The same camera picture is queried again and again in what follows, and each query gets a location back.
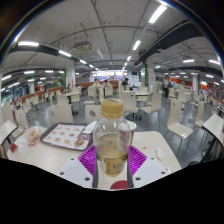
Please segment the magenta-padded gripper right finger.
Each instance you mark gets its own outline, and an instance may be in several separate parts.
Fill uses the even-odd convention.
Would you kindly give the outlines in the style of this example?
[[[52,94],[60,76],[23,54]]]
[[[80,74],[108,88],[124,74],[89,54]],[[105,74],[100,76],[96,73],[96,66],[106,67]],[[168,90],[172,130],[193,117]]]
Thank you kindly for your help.
[[[140,188],[167,175],[166,168],[154,157],[147,157],[137,148],[130,146],[127,161],[129,188]]]

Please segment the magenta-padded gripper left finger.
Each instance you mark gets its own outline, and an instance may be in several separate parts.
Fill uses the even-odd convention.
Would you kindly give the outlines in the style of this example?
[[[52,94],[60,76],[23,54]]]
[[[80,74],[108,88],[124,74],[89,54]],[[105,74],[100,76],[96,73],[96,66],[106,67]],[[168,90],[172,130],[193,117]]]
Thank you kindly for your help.
[[[58,176],[84,188],[98,187],[98,166],[95,146],[91,146],[78,157],[69,158]]]

